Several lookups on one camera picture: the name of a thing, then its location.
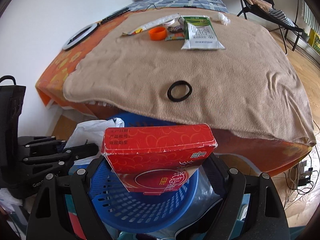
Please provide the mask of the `red medicine box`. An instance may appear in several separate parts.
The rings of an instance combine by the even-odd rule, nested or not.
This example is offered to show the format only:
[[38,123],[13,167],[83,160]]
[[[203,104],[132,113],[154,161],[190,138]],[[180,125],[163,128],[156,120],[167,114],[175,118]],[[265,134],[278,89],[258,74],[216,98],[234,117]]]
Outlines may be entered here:
[[107,128],[101,153],[129,192],[177,191],[217,148],[207,124]]

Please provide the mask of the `long white plastic wrapper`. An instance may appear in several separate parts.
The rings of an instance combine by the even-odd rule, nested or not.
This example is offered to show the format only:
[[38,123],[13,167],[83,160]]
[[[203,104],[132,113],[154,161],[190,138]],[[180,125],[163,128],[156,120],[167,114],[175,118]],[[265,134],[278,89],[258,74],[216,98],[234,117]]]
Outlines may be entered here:
[[179,18],[180,18],[179,13],[164,16],[164,17],[158,18],[154,21],[143,24],[140,27],[138,27],[132,31],[129,31],[127,33],[122,33],[122,35],[124,35],[124,36],[136,35],[138,33],[144,32],[146,30],[150,30],[150,29],[152,29],[154,27],[158,27],[158,26],[168,27],[170,25],[173,25],[175,23],[175,21]]

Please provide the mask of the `orange plastic cap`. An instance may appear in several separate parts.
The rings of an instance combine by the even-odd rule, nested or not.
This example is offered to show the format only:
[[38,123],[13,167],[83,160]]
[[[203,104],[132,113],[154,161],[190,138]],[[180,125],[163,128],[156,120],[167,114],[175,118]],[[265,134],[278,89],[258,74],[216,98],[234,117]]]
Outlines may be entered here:
[[150,29],[148,33],[152,41],[161,41],[167,37],[167,30],[165,27],[154,27]]

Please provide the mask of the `colourful tube packet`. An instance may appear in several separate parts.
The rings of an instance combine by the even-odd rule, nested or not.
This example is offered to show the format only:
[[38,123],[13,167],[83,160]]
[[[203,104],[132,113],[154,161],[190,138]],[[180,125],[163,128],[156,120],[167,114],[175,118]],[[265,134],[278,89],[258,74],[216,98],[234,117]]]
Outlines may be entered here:
[[172,40],[183,40],[184,33],[174,33],[170,34],[165,38],[165,41],[172,41]]

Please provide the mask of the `dark snack wrapper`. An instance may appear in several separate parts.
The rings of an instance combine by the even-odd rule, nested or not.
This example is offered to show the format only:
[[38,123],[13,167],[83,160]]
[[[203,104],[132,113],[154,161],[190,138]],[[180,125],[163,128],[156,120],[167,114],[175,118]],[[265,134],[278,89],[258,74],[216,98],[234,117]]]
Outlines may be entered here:
[[169,31],[170,33],[173,33],[173,34],[184,32],[183,27],[182,27],[181,25],[170,26],[170,27],[168,27],[168,31]]

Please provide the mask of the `green white milk carton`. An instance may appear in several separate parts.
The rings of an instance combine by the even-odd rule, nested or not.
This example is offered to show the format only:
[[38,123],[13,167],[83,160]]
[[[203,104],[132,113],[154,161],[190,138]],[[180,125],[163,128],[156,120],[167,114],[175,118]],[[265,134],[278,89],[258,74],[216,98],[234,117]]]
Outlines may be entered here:
[[183,27],[182,50],[222,50],[209,16],[183,15],[178,19]]

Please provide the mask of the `small white tissue ball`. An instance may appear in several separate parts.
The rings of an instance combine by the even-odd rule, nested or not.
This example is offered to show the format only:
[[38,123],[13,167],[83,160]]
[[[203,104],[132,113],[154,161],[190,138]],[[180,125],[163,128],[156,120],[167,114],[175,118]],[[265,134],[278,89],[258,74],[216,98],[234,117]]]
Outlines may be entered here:
[[221,12],[218,12],[215,17],[216,17],[215,21],[220,22],[223,25],[228,25],[231,22],[231,20]]

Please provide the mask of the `white paper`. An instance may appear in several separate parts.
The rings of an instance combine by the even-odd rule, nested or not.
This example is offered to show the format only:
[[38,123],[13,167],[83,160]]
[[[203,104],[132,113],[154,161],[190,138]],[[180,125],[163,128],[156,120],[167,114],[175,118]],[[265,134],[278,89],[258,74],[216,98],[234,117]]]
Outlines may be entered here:
[[73,134],[67,140],[66,147],[70,148],[94,143],[99,146],[99,151],[92,157],[76,160],[74,165],[88,165],[93,159],[99,158],[105,130],[107,128],[120,127],[125,127],[125,122],[121,118],[90,120],[77,124]]

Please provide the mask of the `power strip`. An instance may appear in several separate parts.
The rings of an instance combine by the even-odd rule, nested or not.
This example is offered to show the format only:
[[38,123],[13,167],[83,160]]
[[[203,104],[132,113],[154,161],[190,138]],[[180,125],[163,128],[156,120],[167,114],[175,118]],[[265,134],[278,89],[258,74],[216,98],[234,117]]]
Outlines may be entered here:
[[302,187],[311,183],[311,175],[313,173],[313,167],[308,161],[301,161],[297,165],[297,186]]

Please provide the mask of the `orange floral bedsheet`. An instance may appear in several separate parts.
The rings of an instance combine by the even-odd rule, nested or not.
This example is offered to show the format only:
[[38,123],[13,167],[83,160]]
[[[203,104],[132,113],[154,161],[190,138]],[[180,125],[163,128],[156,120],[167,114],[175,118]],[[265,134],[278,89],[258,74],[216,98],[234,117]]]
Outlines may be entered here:
[[[180,15],[201,15],[213,17],[215,12],[204,9],[167,8],[173,9]],[[36,89],[44,102],[54,101],[61,106],[72,107],[82,113],[107,119],[111,116],[111,108],[116,107],[109,103],[88,101],[70,102],[63,95],[63,84],[67,77],[75,71],[78,63],[115,27],[123,23],[131,14],[128,12],[111,22],[103,25],[85,41],[70,51],[62,51],[51,62],[39,78]],[[282,173],[292,167],[297,161],[306,156],[314,146],[279,139],[243,138],[226,129],[212,128],[217,140],[218,154],[232,154],[247,161],[257,172],[267,172],[272,176]]]

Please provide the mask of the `blue laundry basket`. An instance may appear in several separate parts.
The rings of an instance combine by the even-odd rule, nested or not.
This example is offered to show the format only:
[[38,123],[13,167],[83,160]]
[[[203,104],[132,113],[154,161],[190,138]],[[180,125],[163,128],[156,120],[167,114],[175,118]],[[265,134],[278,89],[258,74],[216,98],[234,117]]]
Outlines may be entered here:
[[105,224],[126,232],[154,232],[175,223],[191,205],[198,184],[198,169],[177,191],[144,195],[127,191],[103,158],[88,194]]

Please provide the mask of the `beige fleece blanket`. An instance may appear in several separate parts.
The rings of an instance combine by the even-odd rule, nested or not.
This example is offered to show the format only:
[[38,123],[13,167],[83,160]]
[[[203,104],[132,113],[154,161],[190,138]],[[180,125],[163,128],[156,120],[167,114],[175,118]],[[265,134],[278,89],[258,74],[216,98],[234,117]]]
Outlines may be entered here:
[[63,84],[70,102],[109,103],[182,124],[206,123],[243,138],[313,146],[305,89],[283,50],[262,26],[236,16],[214,23],[222,50],[182,50],[183,41],[122,33],[174,14],[131,14],[107,34]]

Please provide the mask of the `yellow crate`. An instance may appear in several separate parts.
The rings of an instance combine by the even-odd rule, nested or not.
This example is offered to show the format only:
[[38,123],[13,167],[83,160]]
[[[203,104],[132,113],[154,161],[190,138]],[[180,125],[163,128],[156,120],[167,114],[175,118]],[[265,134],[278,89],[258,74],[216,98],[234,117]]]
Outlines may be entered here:
[[320,38],[319,35],[313,30],[310,29],[308,44],[317,52],[320,53]]

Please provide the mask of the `striped hanging cloth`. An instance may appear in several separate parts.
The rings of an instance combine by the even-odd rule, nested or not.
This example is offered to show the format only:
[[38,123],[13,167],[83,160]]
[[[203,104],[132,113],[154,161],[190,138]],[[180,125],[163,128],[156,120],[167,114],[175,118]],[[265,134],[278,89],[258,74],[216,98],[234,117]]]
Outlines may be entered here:
[[319,23],[308,7],[306,1],[302,2],[302,18],[303,21],[313,30],[319,29]]

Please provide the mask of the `blue checked bedsheet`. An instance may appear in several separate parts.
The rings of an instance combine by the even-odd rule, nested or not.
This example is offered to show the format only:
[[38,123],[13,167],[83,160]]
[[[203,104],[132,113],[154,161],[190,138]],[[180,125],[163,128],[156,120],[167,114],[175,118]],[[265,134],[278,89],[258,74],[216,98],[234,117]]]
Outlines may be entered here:
[[130,11],[189,7],[229,13],[222,0],[140,0],[125,7],[129,7]]

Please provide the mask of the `clothes on chair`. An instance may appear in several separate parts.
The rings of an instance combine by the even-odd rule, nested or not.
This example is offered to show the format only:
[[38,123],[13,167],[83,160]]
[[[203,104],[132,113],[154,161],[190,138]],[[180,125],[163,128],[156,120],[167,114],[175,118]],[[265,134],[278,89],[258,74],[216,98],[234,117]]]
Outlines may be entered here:
[[281,26],[293,27],[296,25],[289,19],[282,10],[274,9],[273,5],[264,0],[243,0],[245,3],[244,12],[250,12],[255,16]]

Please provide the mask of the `black folding chair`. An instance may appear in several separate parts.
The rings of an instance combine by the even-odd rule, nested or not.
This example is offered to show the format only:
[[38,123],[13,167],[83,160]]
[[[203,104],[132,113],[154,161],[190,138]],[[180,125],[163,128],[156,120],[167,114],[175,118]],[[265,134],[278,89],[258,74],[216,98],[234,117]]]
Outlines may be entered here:
[[304,30],[288,18],[282,10],[276,9],[273,0],[240,0],[240,4],[241,10],[237,14],[238,17],[243,15],[247,19],[247,14],[251,13],[278,26],[277,29],[280,31],[283,40],[285,54],[287,54],[286,37],[288,32],[291,31],[296,34],[297,37],[292,45],[292,50],[296,49],[299,38],[304,33]]

